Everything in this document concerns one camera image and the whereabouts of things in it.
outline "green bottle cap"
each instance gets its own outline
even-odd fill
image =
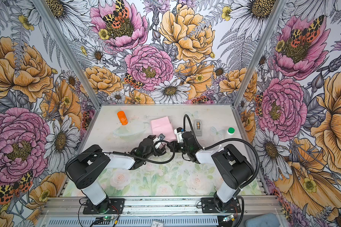
[[[235,132],[235,129],[230,127],[228,130],[227,130],[228,133],[230,134],[233,134]]]

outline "wall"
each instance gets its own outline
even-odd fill
[[[290,226],[341,227],[341,1],[288,5],[238,109]]]
[[[232,102],[274,3],[47,1],[103,103]]]
[[[34,6],[0,0],[0,226],[34,226],[59,193],[95,113],[80,87]]]

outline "floral table mat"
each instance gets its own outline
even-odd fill
[[[163,161],[170,157],[167,153],[151,159]],[[136,170],[106,169],[98,180],[108,196],[206,196],[213,195],[223,182],[214,165],[185,161],[180,153],[164,165],[146,163]],[[240,194],[261,195],[256,180]],[[62,196],[81,197],[84,194],[69,181]]]

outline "orange bottle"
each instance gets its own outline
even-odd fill
[[[122,125],[126,125],[126,124],[128,123],[124,111],[119,111],[119,112],[117,113],[117,117],[119,118],[120,123],[121,123]]]

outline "pink cloth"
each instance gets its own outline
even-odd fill
[[[170,142],[176,140],[174,129],[172,124],[169,122],[168,117],[162,117],[156,120],[151,120],[150,125],[152,127],[153,135],[159,136],[160,134],[165,135],[166,141]]]

